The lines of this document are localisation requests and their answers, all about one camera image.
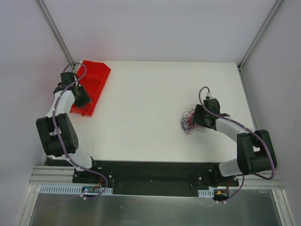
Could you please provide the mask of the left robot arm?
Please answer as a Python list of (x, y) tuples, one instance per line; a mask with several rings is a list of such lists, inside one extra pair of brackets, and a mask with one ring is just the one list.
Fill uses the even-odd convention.
[(43, 150), (47, 156), (61, 157), (75, 167), (79, 176), (95, 183), (99, 171), (91, 156), (79, 150), (79, 139), (69, 118), (72, 105), (82, 108), (91, 102), (77, 75), (61, 73), (61, 82), (54, 90), (54, 101), (45, 117), (36, 120), (36, 127)]

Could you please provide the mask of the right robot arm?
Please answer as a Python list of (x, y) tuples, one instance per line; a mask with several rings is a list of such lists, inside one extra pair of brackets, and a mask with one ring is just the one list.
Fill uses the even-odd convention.
[(277, 159), (269, 132), (250, 129), (228, 114), (220, 113), (216, 98), (207, 97), (196, 105), (191, 124), (225, 134), (237, 144), (235, 159), (215, 164), (203, 177), (208, 186), (222, 186), (234, 176), (255, 175), (265, 180), (275, 177)]

